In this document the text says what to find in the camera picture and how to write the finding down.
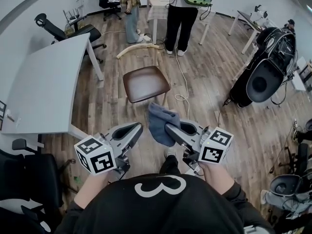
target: power cord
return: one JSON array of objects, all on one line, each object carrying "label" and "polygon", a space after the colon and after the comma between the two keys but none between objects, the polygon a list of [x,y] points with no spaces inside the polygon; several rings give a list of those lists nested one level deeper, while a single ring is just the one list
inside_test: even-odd
[{"label": "power cord", "polygon": [[187,102],[187,104],[188,104],[188,107],[187,107],[187,119],[189,119],[189,111],[190,111],[190,103],[189,103],[189,101],[188,101],[188,98],[189,98],[189,88],[188,88],[188,85],[187,85],[186,78],[185,78],[185,76],[184,76],[184,74],[183,74],[183,72],[182,72],[182,69],[181,69],[179,60],[177,59],[177,52],[176,52],[176,50],[177,50],[177,47],[175,47],[175,59],[176,59],[176,61],[177,61],[177,64],[178,64],[179,69],[180,69],[180,71],[181,71],[181,74],[183,75],[183,78],[184,78],[184,80],[185,80],[187,96],[184,97],[183,95],[176,94],[176,95],[175,95],[175,99],[178,100],[178,101],[186,101],[186,102]]},{"label": "power cord", "polygon": [[120,30],[120,31],[108,31],[105,32],[103,35],[107,34],[107,33],[118,33],[118,32],[125,32],[124,30]]}]

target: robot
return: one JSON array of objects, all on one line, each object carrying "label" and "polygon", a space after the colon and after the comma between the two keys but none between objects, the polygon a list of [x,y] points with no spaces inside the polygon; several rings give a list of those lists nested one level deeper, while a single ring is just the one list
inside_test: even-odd
[{"label": "robot", "polygon": [[[183,161],[196,170],[198,161],[220,163],[226,155],[233,135],[219,128],[203,128],[191,120],[180,120],[180,128],[167,123],[166,133],[185,150]],[[89,136],[75,145],[81,165],[93,175],[113,170],[122,179],[130,169],[127,153],[134,147],[143,132],[139,122],[113,127],[104,134]],[[211,159],[205,159],[207,153]]]}]

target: sleeve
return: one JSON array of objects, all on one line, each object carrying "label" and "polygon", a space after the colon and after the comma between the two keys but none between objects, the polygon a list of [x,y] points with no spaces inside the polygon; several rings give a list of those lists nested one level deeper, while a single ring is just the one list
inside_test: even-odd
[{"label": "sleeve", "polygon": [[223,196],[238,210],[238,213],[243,219],[244,227],[256,226],[267,230],[271,234],[275,233],[269,222],[266,221],[260,212],[248,202],[246,194],[239,184],[235,182]]},{"label": "sleeve", "polygon": [[83,209],[72,201],[66,210],[66,215],[61,224],[57,227],[54,234],[71,234],[74,233],[74,226],[79,219]]}]

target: hand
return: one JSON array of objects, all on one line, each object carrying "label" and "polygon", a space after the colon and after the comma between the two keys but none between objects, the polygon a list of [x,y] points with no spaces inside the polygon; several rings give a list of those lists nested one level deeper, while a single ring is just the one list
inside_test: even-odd
[{"label": "hand", "polygon": [[126,9],[126,12],[127,12],[127,13],[130,13],[130,12],[131,12],[131,9],[132,9],[132,1],[131,1],[131,0],[128,0],[128,1],[127,1],[127,9]]}]

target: table leg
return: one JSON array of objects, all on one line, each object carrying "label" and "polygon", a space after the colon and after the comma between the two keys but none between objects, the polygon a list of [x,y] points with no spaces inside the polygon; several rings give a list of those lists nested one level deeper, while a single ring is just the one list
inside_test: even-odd
[{"label": "table leg", "polygon": [[247,49],[249,48],[250,44],[253,42],[254,38],[256,37],[256,35],[258,34],[258,32],[256,32],[255,30],[253,31],[253,34],[252,36],[249,38],[248,42],[246,43],[243,51],[242,51],[242,54],[244,55],[245,52],[247,51]]},{"label": "table leg", "polygon": [[237,23],[238,19],[239,19],[239,13],[237,13],[237,16],[235,17],[235,20],[234,20],[234,22],[232,24],[232,27],[231,27],[230,31],[229,31],[229,36],[232,34],[233,29],[234,29],[235,24]]},{"label": "table leg", "polygon": [[208,29],[209,29],[209,24],[206,24],[205,31],[204,31],[204,33],[203,33],[203,36],[202,36],[202,38],[201,38],[201,40],[200,40],[199,45],[203,45],[203,42],[204,42],[204,39],[205,39],[205,37],[206,37],[206,35],[207,35]]},{"label": "table leg", "polygon": [[150,12],[150,0],[147,0],[146,9],[147,9],[146,21],[149,22],[148,21],[148,13]]},{"label": "table leg", "polygon": [[69,131],[68,133],[78,139],[84,139],[84,138],[87,138],[88,135],[86,133],[84,133],[82,130],[80,130],[79,128],[73,126],[73,125],[70,125],[69,126]]},{"label": "table leg", "polygon": [[91,62],[93,64],[94,70],[96,71],[98,79],[99,80],[104,80],[104,76],[102,74],[101,69],[99,68],[98,60],[96,58],[96,55],[94,54],[94,51],[93,51],[93,48],[92,48],[92,45],[91,45],[90,41],[88,41],[88,44],[87,44],[87,52],[88,52],[90,60],[91,60]]},{"label": "table leg", "polygon": [[158,20],[154,19],[154,24],[153,24],[153,44],[156,44],[156,41],[157,41],[157,23],[158,23]]}]

